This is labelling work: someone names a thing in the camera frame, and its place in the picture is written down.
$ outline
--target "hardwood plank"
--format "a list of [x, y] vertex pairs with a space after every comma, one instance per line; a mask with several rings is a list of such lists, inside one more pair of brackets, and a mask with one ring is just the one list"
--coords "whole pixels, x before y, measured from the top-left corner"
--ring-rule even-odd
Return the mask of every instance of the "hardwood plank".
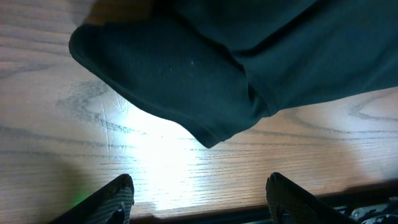
[[[205, 149], [69, 56], [94, 4], [0, 2], [0, 222], [47, 222], [122, 173], [137, 191], [132, 217], [264, 205], [272, 172], [317, 195], [397, 178], [398, 88], [283, 110]], [[144, 18], [150, 2], [127, 6], [96, 4], [89, 21]]]

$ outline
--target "wooden floor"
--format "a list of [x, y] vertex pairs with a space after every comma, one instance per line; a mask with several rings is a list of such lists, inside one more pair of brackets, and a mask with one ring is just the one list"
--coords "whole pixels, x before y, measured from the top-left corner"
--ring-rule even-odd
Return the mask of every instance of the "wooden floor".
[[205, 149], [73, 61], [70, 34], [93, 6], [91, 22], [150, 11], [0, 0], [0, 223], [47, 222], [122, 173], [134, 179], [133, 218], [265, 205], [272, 172], [317, 195], [398, 177], [398, 88], [280, 111]]

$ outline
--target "wood grain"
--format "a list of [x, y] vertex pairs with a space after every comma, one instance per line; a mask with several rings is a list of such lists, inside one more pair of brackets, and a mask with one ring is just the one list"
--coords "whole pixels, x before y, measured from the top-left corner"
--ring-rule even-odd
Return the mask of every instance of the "wood grain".
[[138, 0], [0, 1], [1, 223], [47, 222], [122, 173], [136, 187], [133, 218], [264, 205], [272, 172], [317, 195], [397, 178], [398, 88], [283, 110], [205, 149], [70, 57], [88, 14], [149, 11]]

